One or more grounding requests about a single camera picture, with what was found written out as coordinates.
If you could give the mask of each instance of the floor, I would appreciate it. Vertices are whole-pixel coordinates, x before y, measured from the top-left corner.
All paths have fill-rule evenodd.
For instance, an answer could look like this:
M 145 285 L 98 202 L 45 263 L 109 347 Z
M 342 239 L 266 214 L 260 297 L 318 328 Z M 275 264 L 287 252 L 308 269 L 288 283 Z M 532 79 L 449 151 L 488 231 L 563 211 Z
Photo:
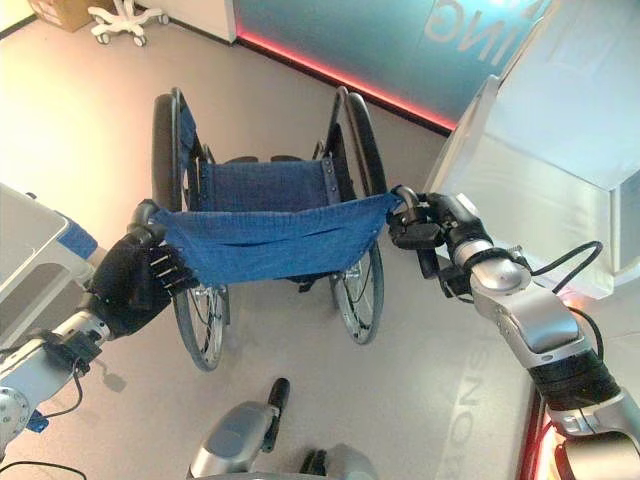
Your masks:
M 105 248 L 150 196 L 153 99 L 172 86 L 183 90 L 200 138 L 220 161 L 309 156 L 328 122 L 330 86 L 175 25 L 154 25 L 147 36 L 143 49 L 126 36 L 102 47 L 86 28 L 68 34 L 35 22 L 0 42 L 0 179 L 37 193 Z M 444 139 L 370 112 L 388 183 L 421 188 Z M 139 334 L 105 345 L 83 379 L 80 409 L 40 436 L 21 435 L 6 461 L 63 463 L 91 479 L 183 478 L 224 412 L 266 399 L 286 376 L 290 403 L 259 470 L 294 472 L 308 448 L 345 442 L 371 458 L 380 478 L 513 478 L 525 373 L 488 322 L 423 281 L 413 254 L 386 234 L 380 241 L 385 312 L 371 346 L 347 337 L 326 281 L 304 295 L 285 281 L 235 285 L 218 370 L 190 364 L 167 309 Z M 633 288 L 622 308 L 637 320 Z M 70 406 L 75 395 L 68 386 L 42 410 Z M 69 476 L 31 468 L 6 478 Z

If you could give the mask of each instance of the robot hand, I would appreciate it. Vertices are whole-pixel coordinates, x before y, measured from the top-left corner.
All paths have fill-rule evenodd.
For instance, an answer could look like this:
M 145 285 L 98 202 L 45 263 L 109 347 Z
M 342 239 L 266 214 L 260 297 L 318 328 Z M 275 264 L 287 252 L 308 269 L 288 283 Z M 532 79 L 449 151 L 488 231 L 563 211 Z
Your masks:
M 163 238 L 159 225 L 132 224 L 93 276 L 79 309 L 104 321 L 111 338 L 137 332 L 173 295 L 198 284 L 178 252 L 160 245 Z

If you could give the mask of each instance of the cardboard box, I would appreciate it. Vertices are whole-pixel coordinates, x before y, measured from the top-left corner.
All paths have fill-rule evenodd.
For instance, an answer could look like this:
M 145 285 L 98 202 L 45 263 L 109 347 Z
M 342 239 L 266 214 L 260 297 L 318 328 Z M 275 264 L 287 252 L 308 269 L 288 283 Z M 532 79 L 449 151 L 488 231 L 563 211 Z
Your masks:
M 87 12 L 90 6 L 113 11 L 111 0 L 29 0 L 38 17 L 68 32 L 75 32 L 92 18 Z

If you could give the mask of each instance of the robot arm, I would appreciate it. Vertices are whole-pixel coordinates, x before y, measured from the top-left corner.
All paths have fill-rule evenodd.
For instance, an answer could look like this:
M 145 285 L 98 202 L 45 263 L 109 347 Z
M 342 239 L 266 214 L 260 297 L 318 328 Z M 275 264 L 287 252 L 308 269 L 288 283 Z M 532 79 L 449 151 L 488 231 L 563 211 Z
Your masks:
M 568 308 L 532 282 L 525 262 L 493 246 L 466 198 L 396 193 L 408 209 L 389 219 L 394 244 L 417 250 L 425 277 L 437 274 L 447 296 L 470 293 L 496 324 L 567 438 L 556 452 L 563 478 L 640 478 L 640 409 Z M 453 265 L 440 271 L 434 248 L 442 244 Z
M 179 255 L 160 245 L 163 230 L 146 225 L 155 209 L 150 201 L 136 209 L 127 235 L 98 267 L 77 313 L 52 332 L 32 334 L 0 363 L 0 461 L 38 405 L 74 375 L 88 372 L 104 342 L 137 332 L 171 295 L 194 286 Z

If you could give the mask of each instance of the teal wall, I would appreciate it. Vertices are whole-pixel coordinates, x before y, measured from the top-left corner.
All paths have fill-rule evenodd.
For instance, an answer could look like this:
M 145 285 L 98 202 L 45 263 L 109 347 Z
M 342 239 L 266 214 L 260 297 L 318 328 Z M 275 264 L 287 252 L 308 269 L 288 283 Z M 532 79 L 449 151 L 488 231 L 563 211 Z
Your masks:
M 260 38 L 453 125 L 549 0 L 235 0 Z

